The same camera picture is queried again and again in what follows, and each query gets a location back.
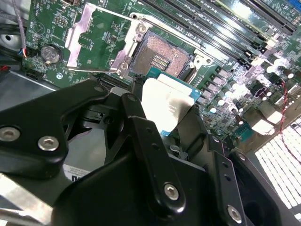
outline silver screw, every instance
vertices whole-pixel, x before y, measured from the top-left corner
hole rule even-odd
[[[120,65],[120,68],[121,68],[122,70],[126,70],[126,69],[128,68],[128,64],[127,64],[127,63],[122,63],[122,64]]]
[[[109,61],[109,65],[112,67],[113,64],[114,64],[114,62],[115,62],[114,60],[110,60],[110,61]]]
[[[179,198],[178,189],[176,189],[176,187],[171,184],[167,184],[164,186],[164,192],[171,200],[175,201]]]
[[[13,127],[3,127],[0,129],[1,141],[14,141],[20,137],[20,131]]]
[[[242,153],[238,153],[237,155],[239,156],[239,158],[240,158],[242,161],[245,161],[245,160],[246,160],[245,156],[244,156]]]
[[[235,209],[233,206],[228,206],[227,208],[228,210],[228,213],[230,215],[230,217],[235,221],[237,222],[238,224],[241,224],[242,223],[242,218],[241,218],[241,215],[240,213],[237,211],[237,209]]]
[[[58,140],[55,137],[45,136],[38,141],[38,146],[43,151],[55,151],[58,145]]]
[[[141,34],[146,33],[146,27],[143,24],[139,25],[138,32]]]
[[[127,96],[127,98],[129,98],[131,101],[136,101],[136,98],[133,96],[133,95],[131,95],[131,94],[129,94],[128,96]]]
[[[58,73],[58,74],[56,74],[56,78],[60,80],[63,78],[63,75],[61,73]]]
[[[217,143],[220,142],[219,139],[217,139],[216,137],[212,136],[212,138],[213,138],[213,140],[214,140],[215,142],[217,142]]]
[[[103,92],[103,89],[99,86],[94,86],[94,89],[98,92]]]

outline green circuit board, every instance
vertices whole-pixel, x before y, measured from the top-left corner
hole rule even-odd
[[[53,44],[62,50],[63,59],[55,65],[47,65],[37,55],[24,59],[23,66],[25,69],[33,69],[41,73],[44,80],[61,88],[84,81],[92,74],[95,75],[95,73],[70,71],[66,66],[70,55],[65,47],[68,30],[80,20],[86,0],[76,2],[75,5],[66,4],[64,0],[32,0],[31,3],[26,34],[27,47],[40,51],[43,46]],[[202,66],[190,82],[190,85],[201,92],[207,87],[211,76],[218,75],[217,68],[228,72],[228,77],[223,78],[225,84],[217,85],[218,89],[212,91],[211,96],[200,101],[201,113],[208,130],[220,138],[227,136],[242,140],[248,138],[241,137],[241,131],[245,129],[237,124],[231,109],[235,108],[234,99],[240,101],[245,111],[250,107],[257,107],[261,100],[250,95],[247,89],[255,80],[261,81],[273,93],[282,93],[278,87],[268,81],[268,75],[261,67],[253,67],[249,72],[250,69],[238,63],[240,59],[248,61],[246,50],[265,60],[274,54],[283,59],[283,65],[294,73],[301,70],[301,14],[285,0],[261,0],[261,2],[266,3],[292,24],[295,28],[292,34],[273,21],[262,17],[256,9],[246,7],[244,1],[239,0],[216,0],[215,3],[210,0],[90,0],[89,2],[124,16],[129,16],[132,12],[155,16],[199,43],[202,50],[213,59],[209,65]],[[96,10],[92,14],[89,30],[79,38],[81,50],[77,67],[108,71],[110,61],[116,58],[125,45],[124,39],[129,27],[130,22],[124,18]],[[155,26],[150,28],[150,31],[188,54],[194,55],[195,48],[179,38]],[[253,42],[263,45],[268,41],[274,43],[274,46],[268,50],[269,55],[250,47]],[[286,79],[279,68],[274,72]],[[115,73],[110,73],[109,76],[126,85],[130,84],[130,81],[121,79]],[[228,84],[231,80],[235,80],[245,89],[232,90]],[[292,87],[299,81],[300,78],[295,76],[288,85]],[[231,97],[221,94],[224,88],[232,91]],[[299,88],[296,87],[292,96],[299,94]],[[276,94],[272,95],[268,101],[275,104],[278,101],[275,96]],[[216,97],[222,97],[226,105],[218,106]],[[210,105],[215,106],[216,113],[208,110]]]

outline white label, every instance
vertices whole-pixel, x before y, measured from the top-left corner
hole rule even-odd
[[[82,178],[83,176],[87,175],[89,171],[79,169],[73,166],[69,166],[64,164],[63,165],[65,176],[71,181],[77,181],[78,179]]]

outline black plastic bracket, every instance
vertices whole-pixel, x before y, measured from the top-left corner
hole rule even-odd
[[[124,148],[124,144],[131,142],[152,210],[165,218],[180,214],[186,205],[185,194],[155,123],[145,118],[140,100],[131,93],[121,97],[121,109],[124,114],[124,128],[108,150],[106,163],[115,158]],[[177,198],[168,197],[166,185],[176,188]]]
[[[192,163],[203,167],[209,175],[211,184],[212,211],[222,222],[232,226],[246,225],[246,218],[232,162],[225,157],[223,144],[220,140],[207,133],[199,115],[197,105],[194,105],[178,124],[180,142],[183,150],[189,155]],[[237,211],[237,219],[229,212]]]
[[[281,201],[251,161],[240,152],[231,152],[245,213],[254,225],[290,225],[300,222]]]
[[[56,175],[68,153],[63,129],[69,126],[68,116],[107,95],[105,87],[88,80],[0,112],[0,129],[12,127],[20,133],[14,141],[0,140],[0,172],[31,178]],[[55,150],[38,147],[45,136],[57,139]]]

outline ram slot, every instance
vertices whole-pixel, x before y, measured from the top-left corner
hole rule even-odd
[[[106,74],[100,74],[100,76],[98,77],[98,81],[109,90],[115,86],[121,87],[125,90],[127,90],[129,88],[129,85],[123,83],[122,81],[120,81],[112,76],[106,75]]]
[[[170,6],[173,6],[177,10],[181,11],[184,13],[186,16],[188,16],[191,20],[196,20],[195,24],[198,26],[202,26],[212,32],[214,35],[216,35],[219,39],[227,43],[229,46],[232,46],[236,49],[238,49],[241,52],[244,52],[246,49],[244,46],[242,46],[240,43],[235,42],[235,40],[230,39],[229,37],[225,36],[222,34],[219,30],[214,29],[212,26],[210,26],[208,23],[206,23],[202,18],[199,16],[195,15],[191,11],[189,11],[184,5],[183,2],[179,2],[177,0],[165,0],[166,2],[169,3]]]
[[[226,8],[221,6],[217,6],[213,4],[210,0],[187,0],[191,4],[196,4],[202,7],[205,11],[210,12],[212,10],[217,11],[222,16],[226,17],[227,20],[230,20],[232,23],[237,24],[239,27],[243,28],[245,31],[248,31],[248,34],[253,38],[257,38],[260,34],[257,30],[250,27],[248,24],[242,23],[236,16],[234,16],[231,12],[229,12]]]
[[[218,25],[219,27],[222,27],[223,29],[228,30],[230,33],[232,33],[232,35],[237,36],[239,38],[241,38],[242,40],[244,40],[246,43],[248,43],[249,45],[252,44],[252,42],[254,40],[252,40],[249,35],[244,34],[243,32],[241,32],[241,30],[239,30],[238,28],[231,26],[230,24],[228,24],[227,22],[223,21],[221,18],[217,17],[216,15],[212,14],[212,10],[209,12],[207,10],[204,10],[204,6],[201,6],[197,3],[195,3],[194,1],[191,0],[186,0],[185,2],[181,1],[181,0],[176,0],[179,4],[182,4],[184,7],[189,7],[193,10],[195,10],[197,13],[201,13],[203,15],[205,15],[208,19],[210,19],[214,24]],[[214,9],[215,11],[219,12],[220,10],[215,7],[214,5],[211,6],[212,9]]]
[[[221,44],[217,43],[216,41],[212,41],[208,36],[206,36],[203,33],[200,33],[198,29],[196,29],[195,27],[191,26],[188,22],[180,20],[179,17],[177,17],[174,14],[172,14],[171,12],[167,11],[161,5],[157,4],[153,0],[141,0],[141,1],[143,1],[145,4],[147,4],[149,6],[153,7],[154,9],[156,9],[157,11],[159,11],[160,13],[162,13],[163,15],[166,15],[169,18],[173,19],[180,27],[186,28],[187,30],[189,30],[189,32],[191,34],[193,34],[196,37],[198,37],[199,39],[201,39],[201,40],[203,40],[203,41],[211,44],[213,47],[217,48],[221,53],[223,53],[227,57],[233,58],[235,60],[239,59],[239,56],[237,56],[233,52],[229,51],[227,48],[225,48]]]
[[[241,2],[283,33],[292,35],[297,30],[293,24],[260,0],[241,0]]]

